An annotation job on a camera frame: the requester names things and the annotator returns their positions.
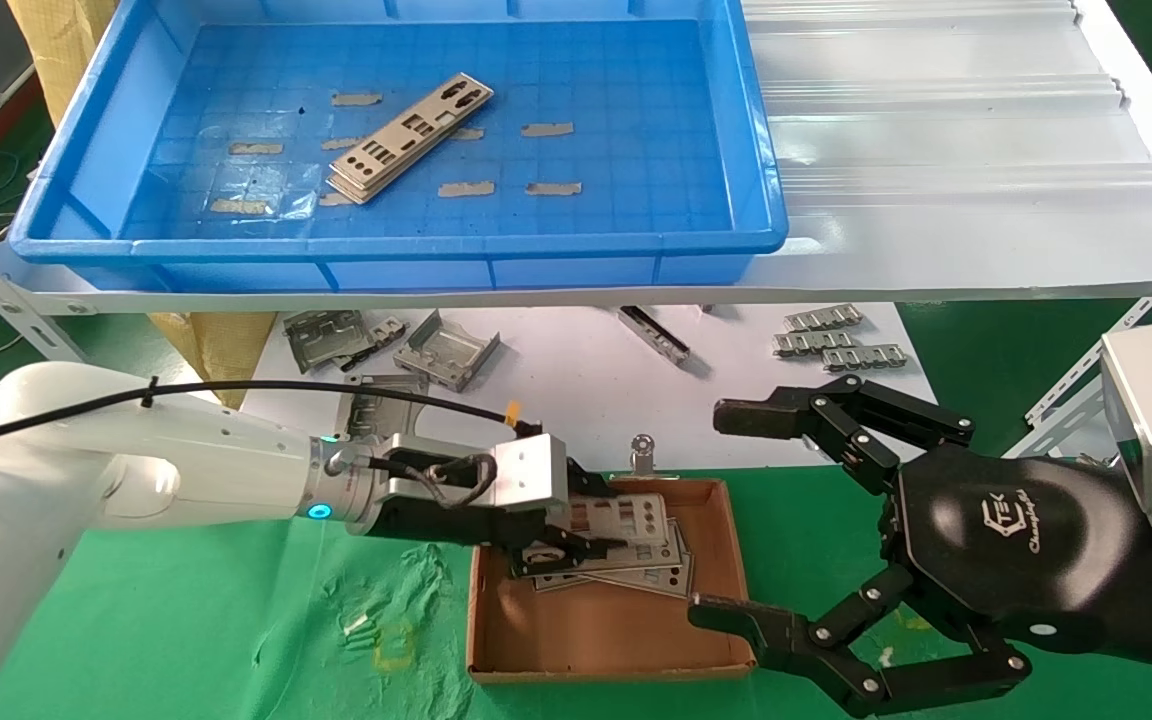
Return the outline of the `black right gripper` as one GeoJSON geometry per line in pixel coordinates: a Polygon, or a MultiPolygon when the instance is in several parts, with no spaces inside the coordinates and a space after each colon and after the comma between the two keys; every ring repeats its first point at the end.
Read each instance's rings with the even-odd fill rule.
{"type": "Polygon", "coordinates": [[[691,626],[744,639],[761,669],[808,679],[847,715],[1011,692],[1032,667],[1001,635],[1152,665],[1152,525],[1123,475],[973,454],[964,448],[975,432],[968,416],[858,376],[781,386],[764,400],[722,397],[713,429],[809,439],[870,495],[893,491],[893,556],[909,570],[887,566],[823,617],[713,594],[687,602],[691,626]],[[878,434],[929,452],[900,469],[878,434]],[[851,644],[909,593],[915,611],[972,652],[890,667],[861,661],[851,644]]]}

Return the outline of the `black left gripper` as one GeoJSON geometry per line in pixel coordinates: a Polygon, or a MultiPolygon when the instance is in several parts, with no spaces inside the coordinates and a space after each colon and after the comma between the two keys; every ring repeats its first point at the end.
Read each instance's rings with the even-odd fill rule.
{"type": "MultiPolygon", "coordinates": [[[[376,465],[374,536],[508,550],[511,578],[547,577],[608,558],[626,539],[588,538],[550,523],[554,492],[548,468],[526,465],[376,465]]],[[[616,498],[602,473],[566,462],[570,495],[616,498]]]]}

